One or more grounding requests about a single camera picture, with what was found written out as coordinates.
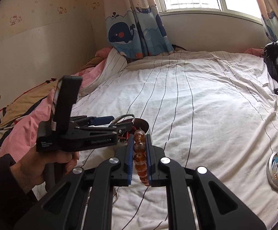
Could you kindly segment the left forearm black sleeve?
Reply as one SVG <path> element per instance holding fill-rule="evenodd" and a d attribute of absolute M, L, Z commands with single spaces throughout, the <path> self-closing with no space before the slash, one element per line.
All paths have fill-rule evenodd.
<path fill-rule="evenodd" d="M 13 229 L 37 203 L 33 191 L 25 193 L 14 178 L 10 167 L 15 163 L 9 154 L 0 158 L 0 229 Z"/>

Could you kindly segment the person's left hand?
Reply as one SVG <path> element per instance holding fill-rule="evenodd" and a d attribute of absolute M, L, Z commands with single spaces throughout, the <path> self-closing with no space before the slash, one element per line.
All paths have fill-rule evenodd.
<path fill-rule="evenodd" d="M 63 174 L 67 175 L 77 166 L 79 153 L 56 151 L 40 153 L 32 147 L 16 164 L 10 167 L 11 173 L 24 193 L 31 191 L 36 185 L 44 182 L 43 171 L 49 163 L 61 163 Z"/>

